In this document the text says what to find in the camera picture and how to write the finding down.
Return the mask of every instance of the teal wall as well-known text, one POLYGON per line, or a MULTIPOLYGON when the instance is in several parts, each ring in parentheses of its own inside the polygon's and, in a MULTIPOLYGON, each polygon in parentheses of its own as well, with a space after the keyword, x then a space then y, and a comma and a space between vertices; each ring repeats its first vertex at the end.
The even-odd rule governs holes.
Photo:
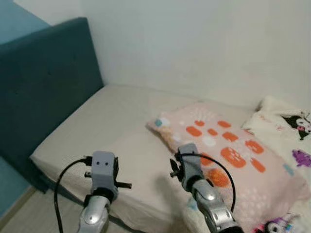
MULTIPOLYGON (((44 29, 49 25, 13 0, 0 0, 0 44, 44 29)), ((0 217, 22 195, 29 183, 0 157, 0 217)))

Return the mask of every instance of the bed frame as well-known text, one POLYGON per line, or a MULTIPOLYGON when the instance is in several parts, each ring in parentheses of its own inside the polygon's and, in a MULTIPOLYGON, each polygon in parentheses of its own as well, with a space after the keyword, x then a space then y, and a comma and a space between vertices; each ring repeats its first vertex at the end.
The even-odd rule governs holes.
POLYGON ((0 45, 0 156, 35 188, 53 188, 29 156, 102 87, 86 18, 0 45))

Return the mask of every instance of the orange pattern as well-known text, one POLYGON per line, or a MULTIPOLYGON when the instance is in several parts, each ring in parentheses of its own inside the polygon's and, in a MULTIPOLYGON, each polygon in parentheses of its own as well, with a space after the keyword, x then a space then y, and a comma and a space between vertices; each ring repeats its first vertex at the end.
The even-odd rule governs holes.
POLYGON ((224 127, 224 128, 230 128, 231 127, 231 124, 224 121, 224 120, 220 120, 217 122, 221 127, 224 127))
MULTIPOLYGON (((201 120, 196 120, 194 122, 197 126, 199 127, 203 127, 205 126, 205 122, 201 121, 201 120)), ((230 128, 231 124, 226 122, 226 121, 218 121, 217 122, 218 125, 220 125, 223 128, 230 128)), ((199 129, 197 129, 194 126, 188 126, 186 128, 186 131, 191 134, 194 137, 199 137, 201 135, 203 135, 203 132, 199 129)), ((212 135, 212 136, 217 136, 218 132, 215 129, 208 129, 207 132, 212 135)), ((172 132, 167 132, 166 133, 167 137, 171 137, 172 132)), ((230 142, 235 142, 236 140, 239 139, 239 137, 237 135, 235 135, 234 133, 231 132, 225 132, 222 134, 222 137, 230 142)), ((257 143, 254 140, 247 140, 245 141, 245 145, 254 153, 256 154, 261 154, 264 152, 263 147, 257 143)), ((210 158, 212 158, 210 155, 202 152, 203 155, 208 156, 210 158)), ((221 155, 229 162, 232 164, 232 166, 234 166, 235 168, 241 168, 246 166, 246 160, 239 154, 239 152, 237 152, 236 150, 234 150, 231 147, 225 147, 221 150, 221 155)), ((250 161, 250 163, 254 166, 254 168, 259 171, 259 172, 265 172, 266 168, 265 166, 259 162, 257 159, 251 157, 251 158, 247 158, 248 161, 250 161)), ((201 158, 201 164, 203 166, 210 166, 212 164, 214 164, 212 161, 205 159, 205 158, 201 158)), ((227 187, 229 180, 228 177, 226 176, 226 174, 222 173, 221 170, 219 169, 212 169, 208 172, 208 177, 209 179, 218 187, 227 187)))
POLYGON ((262 165, 257 159, 251 158, 251 163, 259 172, 264 172, 266 170, 264 165, 262 165))
POLYGON ((198 121, 198 120, 196 120, 195 122, 194 122, 197 126, 204 126, 205 125, 205 123, 204 123, 204 121, 198 121))
POLYGON ((210 135, 212 135, 212 136, 217 136, 217 135, 218 135, 218 133, 217 133, 214 129, 209 129, 207 132, 208 132, 210 135))
MULTIPOLYGON (((210 155, 208 155, 208 154, 206 154, 204 152, 202 152, 202 154, 212 159, 212 157, 210 155)), ((201 164, 204 165, 204 166, 209 166, 209 165, 211 165, 213 163, 214 163, 213 161, 210 161, 210 160, 205 159, 205 158, 201 158, 201 164)))
POLYGON ((244 167, 246 165, 246 161, 242 156, 231 147, 223 148, 220 154, 236 168, 244 167))
POLYGON ((254 153, 261 154, 263 153, 263 148, 257 142, 253 140, 248 140, 245 142, 245 145, 254 153))
POLYGON ((230 133, 230 132, 225 132, 225 133, 223 134, 223 137, 224 137, 224 139, 226 139, 226 140, 228 140, 228 141, 230 141, 230 142, 234 142, 235 140, 238 140, 238 139, 239 139, 238 136, 236 136, 235 134, 230 133))
POLYGON ((192 136, 194 136, 194 137, 198 137, 198 136, 201 136, 201 135, 202 135, 202 132, 201 132, 200 130, 196 129, 195 127, 193 127, 193 126, 187 127, 187 128, 186 128, 186 131, 187 131, 188 133, 190 133, 190 134, 191 134, 192 136))
POLYGON ((217 187, 228 187, 229 185, 229 178, 219 168, 209 170, 206 174, 206 178, 210 179, 217 187))

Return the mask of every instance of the pillow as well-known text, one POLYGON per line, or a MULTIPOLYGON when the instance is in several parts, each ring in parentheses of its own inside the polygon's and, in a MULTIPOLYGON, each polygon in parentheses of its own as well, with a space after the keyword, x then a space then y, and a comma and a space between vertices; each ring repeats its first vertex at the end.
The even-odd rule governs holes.
MULTIPOLYGON (((285 161, 248 131, 212 112, 205 103, 195 103, 162 113, 148 123, 169 147, 193 142, 198 151, 222 163, 236 186, 234 217, 245 232, 260 223, 283 216, 296 200, 310 197, 306 181, 285 161)), ((213 162, 201 160, 202 171, 222 194, 228 208, 232 188, 225 172, 213 162)))

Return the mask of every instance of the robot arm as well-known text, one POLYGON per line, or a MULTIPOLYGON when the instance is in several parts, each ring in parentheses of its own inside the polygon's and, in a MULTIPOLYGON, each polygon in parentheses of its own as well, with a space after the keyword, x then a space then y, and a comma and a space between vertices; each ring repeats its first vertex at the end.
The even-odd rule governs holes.
MULTIPOLYGON (((195 144, 186 144, 178 148, 180 154, 198 153, 195 144)), ((171 177, 177 176, 182 187, 191 192, 197 201, 199 210, 211 233, 243 233, 242 228, 234 220, 231 211, 226 207, 220 193, 209 184, 201 171, 200 157, 179 157, 180 169, 171 160, 173 172, 171 177)))
POLYGON ((132 188, 130 183, 116 181, 118 171, 118 158, 113 153, 93 153, 91 172, 85 173, 85 177, 92 178, 92 189, 84 201, 78 233, 106 232, 110 204, 118 197, 118 187, 132 188))

